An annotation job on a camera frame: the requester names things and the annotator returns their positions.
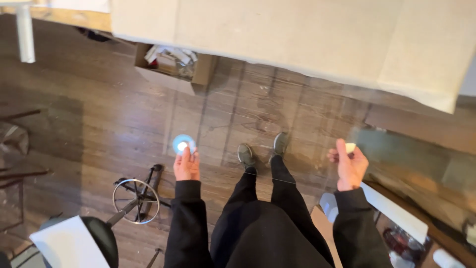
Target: cardboard box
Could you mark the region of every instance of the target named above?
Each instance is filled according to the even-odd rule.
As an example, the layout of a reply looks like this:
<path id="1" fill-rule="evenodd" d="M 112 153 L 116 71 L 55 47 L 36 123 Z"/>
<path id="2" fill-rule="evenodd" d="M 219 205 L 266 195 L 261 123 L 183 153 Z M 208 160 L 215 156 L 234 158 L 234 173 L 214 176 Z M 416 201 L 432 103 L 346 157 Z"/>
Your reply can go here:
<path id="1" fill-rule="evenodd" d="M 198 54 L 193 78 L 188 80 L 150 69 L 144 56 L 151 47 L 152 45 L 149 44 L 137 43 L 135 68 L 145 79 L 152 84 L 165 86 L 192 96 L 205 93 L 207 85 L 215 73 L 218 56 Z"/>

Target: person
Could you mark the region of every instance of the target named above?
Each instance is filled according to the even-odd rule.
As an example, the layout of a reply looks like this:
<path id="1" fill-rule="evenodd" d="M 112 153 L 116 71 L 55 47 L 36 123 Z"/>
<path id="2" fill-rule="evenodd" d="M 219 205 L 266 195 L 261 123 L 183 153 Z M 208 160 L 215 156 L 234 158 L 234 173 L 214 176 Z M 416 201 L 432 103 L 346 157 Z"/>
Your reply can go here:
<path id="1" fill-rule="evenodd" d="M 276 136 L 269 160 L 273 176 L 271 202 L 257 199 L 252 151 L 246 144 L 238 147 L 238 159 L 245 172 L 215 225 L 210 250 L 205 202 L 200 199 L 199 154 L 191 155 L 187 147 L 183 156 L 177 155 L 165 268 L 335 267 L 296 181 L 284 165 L 287 144 L 286 133 Z M 390 268 L 373 210 L 360 188 L 368 161 L 357 147 L 349 157 L 342 139 L 337 140 L 336 147 L 327 156 L 338 163 L 335 196 L 339 214 L 333 232 L 342 266 Z"/>

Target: beige fabric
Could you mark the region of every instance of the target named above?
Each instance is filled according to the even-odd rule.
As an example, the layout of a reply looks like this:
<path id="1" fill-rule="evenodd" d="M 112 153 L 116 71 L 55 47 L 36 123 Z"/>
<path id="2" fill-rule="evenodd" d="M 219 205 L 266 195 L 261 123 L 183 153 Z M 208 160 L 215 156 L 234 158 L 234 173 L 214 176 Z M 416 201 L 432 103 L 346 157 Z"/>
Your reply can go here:
<path id="1" fill-rule="evenodd" d="M 452 113 L 474 0 L 112 0 L 114 35 L 383 89 Z"/>

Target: metal ring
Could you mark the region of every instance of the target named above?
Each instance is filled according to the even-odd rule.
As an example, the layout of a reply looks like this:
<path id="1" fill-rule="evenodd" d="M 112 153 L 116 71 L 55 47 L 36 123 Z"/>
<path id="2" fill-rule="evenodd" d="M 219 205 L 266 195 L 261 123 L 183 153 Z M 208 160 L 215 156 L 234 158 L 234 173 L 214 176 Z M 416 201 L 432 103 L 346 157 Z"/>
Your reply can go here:
<path id="1" fill-rule="evenodd" d="M 114 205 L 114 208 L 116 209 L 117 212 L 119 212 L 119 209 L 118 209 L 118 206 L 116 205 L 116 191 L 117 189 L 119 188 L 119 186 L 123 183 L 126 183 L 126 182 L 138 182 L 138 183 L 141 183 L 141 184 L 144 184 L 146 187 L 148 187 L 152 193 L 154 194 L 155 198 L 157 199 L 157 212 L 155 213 L 155 215 L 148 221 L 144 221 L 144 222 L 137 222 L 137 221 L 131 221 L 129 219 L 126 218 L 126 216 L 124 216 L 124 219 L 127 220 L 128 222 L 131 222 L 131 223 L 134 223 L 134 224 L 146 224 L 146 223 L 149 223 L 151 222 L 153 219 L 155 219 L 155 217 L 157 217 L 157 215 L 159 214 L 159 209 L 160 209 L 160 204 L 159 204 L 159 195 L 157 194 L 157 192 L 155 191 L 155 189 L 153 189 L 149 184 L 147 184 L 146 182 L 144 181 L 141 181 L 141 180 L 138 180 L 138 179 L 127 179 L 127 180 L 123 180 L 121 181 L 120 183 L 118 183 L 116 185 L 116 188 L 114 189 L 114 192 L 112 192 L 112 203 Z"/>

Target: sneaker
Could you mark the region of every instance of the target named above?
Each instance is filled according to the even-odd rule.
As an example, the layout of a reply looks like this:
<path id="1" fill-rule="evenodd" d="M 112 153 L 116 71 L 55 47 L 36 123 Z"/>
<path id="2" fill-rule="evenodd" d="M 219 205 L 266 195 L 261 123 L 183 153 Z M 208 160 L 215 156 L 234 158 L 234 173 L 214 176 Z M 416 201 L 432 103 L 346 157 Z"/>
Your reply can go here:
<path id="1" fill-rule="evenodd" d="M 276 135 L 276 138 L 274 138 L 274 144 L 273 144 L 273 154 L 269 158 L 269 165 L 271 165 L 271 159 L 275 155 L 280 155 L 281 157 L 284 157 L 284 153 L 286 152 L 286 148 L 288 147 L 288 134 L 281 132 L 278 135 Z"/>
<path id="2" fill-rule="evenodd" d="M 238 160 L 245 167 L 245 169 L 255 166 L 253 152 L 251 151 L 251 148 L 246 144 L 240 144 L 238 146 Z"/>

